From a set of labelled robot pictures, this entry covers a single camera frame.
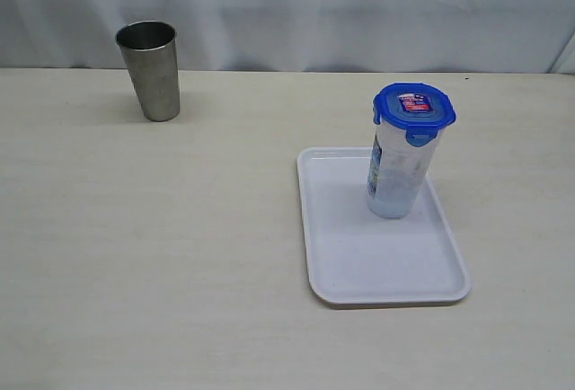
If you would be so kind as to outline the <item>blue container lid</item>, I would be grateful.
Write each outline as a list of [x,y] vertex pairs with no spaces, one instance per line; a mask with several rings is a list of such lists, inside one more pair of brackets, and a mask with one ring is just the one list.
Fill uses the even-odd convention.
[[413,147],[424,147],[456,121],[449,97],[424,83],[394,83],[373,100],[375,125],[386,123],[404,132]]

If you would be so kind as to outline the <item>stainless steel cup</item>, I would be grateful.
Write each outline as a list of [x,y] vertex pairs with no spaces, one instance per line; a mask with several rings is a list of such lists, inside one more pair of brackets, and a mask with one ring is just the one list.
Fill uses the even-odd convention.
[[115,36],[141,110],[154,122],[181,111],[176,36],[172,25],[159,21],[131,23]]

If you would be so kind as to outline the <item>clear plastic container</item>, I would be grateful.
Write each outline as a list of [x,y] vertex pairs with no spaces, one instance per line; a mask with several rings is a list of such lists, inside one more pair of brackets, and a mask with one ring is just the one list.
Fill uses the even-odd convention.
[[376,126],[367,175],[367,204],[384,218],[411,211],[442,132],[409,131],[382,120]]

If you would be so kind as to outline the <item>white plastic tray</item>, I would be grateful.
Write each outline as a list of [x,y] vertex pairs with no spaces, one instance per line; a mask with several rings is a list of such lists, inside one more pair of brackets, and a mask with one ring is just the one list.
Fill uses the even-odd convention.
[[337,307],[453,305],[471,278],[430,178],[411,212],[367,206],[367,146],[308,147],[296,159],[309,286]]

